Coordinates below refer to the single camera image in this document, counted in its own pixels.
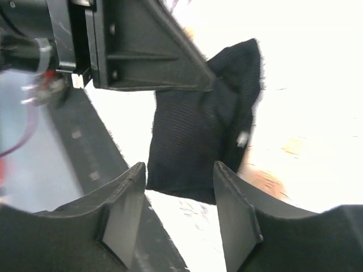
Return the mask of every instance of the metal screw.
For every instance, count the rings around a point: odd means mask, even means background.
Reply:
[[[116,32],[116,26],[115,24],[111,24],[110,27],[109,27],[109,32],[114,35],[115,32]]]
[[[118,72],[115,70],[112,72],[112,78],[113,79],[117,79],[117,77],[119,76]]]

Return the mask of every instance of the black cylinder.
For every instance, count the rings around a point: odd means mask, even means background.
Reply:
[[[55,45],[52,42],[48,70],[57,68]],[[37,72],[40,61],[40,45],[36,40],[14,36],[3,36],[0,43],[0,58],[2,70],[15,69],[27,72]]]
[[[0,0],[0,17],[9,34],[54,40],[46,0]]]

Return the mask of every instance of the black cloth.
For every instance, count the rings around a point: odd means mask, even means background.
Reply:
[[[217,77],[211,92],[156,92],[147,189],[215,203],[214,162],[239,168],[246,146],[237,139],[251,130],[260,61],[256,40],[241,42],[208,61]]]

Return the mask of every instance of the wire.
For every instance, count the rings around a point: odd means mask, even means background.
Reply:
[[[23,147],[30,140],[30,138],[34,135],[34,133],[36,131],[36,128],[37,128],[38,122],[39,122],[38,110],[37,110],[37,107],[34,105],[34,103],[31,101],[32,96],[30,95],[30,92],[29,92],[28,99],[30,100],[30,102],[26,104],[27,126],[25,129],[25,132],[17,144],[12,146],[8,150],[0,152],[0,159],[15,152],[19,148]]]

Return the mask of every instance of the screw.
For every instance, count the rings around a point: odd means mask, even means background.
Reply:
[[[110,27],[109,27],[109,32],[114,35],[115,34],[115,31],[116,31],[116,26],[115,24],[111,24]]]
[[[119,74],[117,73],[116,70],[112,72],[112,78],[113,79],[117,79],[118,76],[119,76]]]

